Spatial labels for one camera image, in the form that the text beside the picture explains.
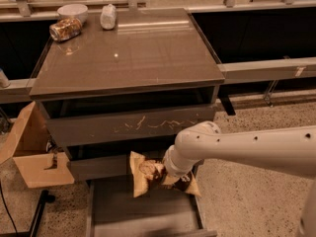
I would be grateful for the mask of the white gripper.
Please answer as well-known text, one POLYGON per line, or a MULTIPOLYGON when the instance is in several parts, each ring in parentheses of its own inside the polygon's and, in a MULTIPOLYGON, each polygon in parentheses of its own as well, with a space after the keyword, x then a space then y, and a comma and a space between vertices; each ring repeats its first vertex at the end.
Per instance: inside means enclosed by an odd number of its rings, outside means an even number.
POLYGON ((185 158, 180 154, 174 145, 170 146, 165 152, 163 164, 168 175, 165 175, 161 184, 164 186, 172 186, 177 183, 180 178, 190 172, 193 166, 200 162, 200 159, 192 160, 185 158))

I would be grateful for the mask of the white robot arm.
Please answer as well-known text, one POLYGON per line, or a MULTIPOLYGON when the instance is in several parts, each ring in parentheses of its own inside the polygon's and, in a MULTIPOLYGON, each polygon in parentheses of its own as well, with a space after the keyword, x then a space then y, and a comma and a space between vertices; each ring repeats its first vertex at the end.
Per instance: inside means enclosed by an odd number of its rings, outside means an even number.
POLYGON ((316 178, 316 126, 223 133, 212 121, 180 131, 164 156, 171 177, 197 162, 220 159, 290 175, 316 178))

